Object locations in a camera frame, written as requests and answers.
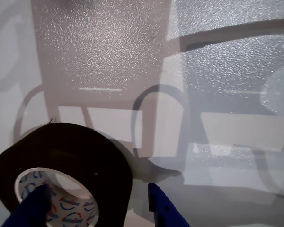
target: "white wall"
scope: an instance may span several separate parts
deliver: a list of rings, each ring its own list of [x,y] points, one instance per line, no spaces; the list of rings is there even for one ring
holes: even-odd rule
[[[282,23],[213,30],[282,19],[284,1],[94,4],[0,1],[0,153],[51,118],[92,127],[132,167],[125,226],[154,226],[150,182],[191,226],[284,226]],[[180,53],[193,33],[229,41]]]

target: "black tape roll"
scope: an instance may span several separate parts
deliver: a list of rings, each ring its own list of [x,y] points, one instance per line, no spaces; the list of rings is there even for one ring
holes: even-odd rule
[[[67,123],[48,124],[0,155],[0,199],[13,212],[19,202],[15,180],[27,169],[63,172],[82,183],[98,203],[96,227],[124,224],[132,173],[118,148],[98,132]]]

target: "blue object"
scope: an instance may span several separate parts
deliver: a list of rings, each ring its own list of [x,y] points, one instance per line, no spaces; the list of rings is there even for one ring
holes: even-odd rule
[[[154,183],[148,184],[148,200],[156,227],[189,227],[169,198]],[[41,185],[22,201],[2,227],[46,227],[46,214],[51,206],[51,190],[47,184]]]
[[[149,211],[154,212],[156,227],[190,227],[169,198],[156,184],[148,184]]]
[[[2,227],[46,227],[46,214],[51,207],[50,187],[41,185],[22,201]]]

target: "roll of tape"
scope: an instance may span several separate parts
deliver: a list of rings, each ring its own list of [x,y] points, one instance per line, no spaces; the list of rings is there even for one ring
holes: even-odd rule
[[[76,181],[74,195],[53,175]],[[74,124],[48,124],[0,155],[0,199],[13,212],[36,187],[52,193],[50,227],[123,226],[132,174],[122,153],[104,136]]]

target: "white surface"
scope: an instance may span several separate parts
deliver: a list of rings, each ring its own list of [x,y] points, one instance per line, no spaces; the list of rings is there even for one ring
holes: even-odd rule
[[[149,182],[191,226],[284,226],[284,35],[165,54],[165,40],[179,52],[181,35],[284,18],[284,1],[231,2],[166,1],[160,11],[145,1],[132,12],[134,3],[111,1],[93,17],[82,1],[82,20],[61,17],[73,29],[64,34],[51,1],[44,16],[41,2],[0,0],[0,153],[51,118],[92,127],[128,149],[135,179],[125,226],[154,225]],[[0,225],[8,215],[0,202]]]

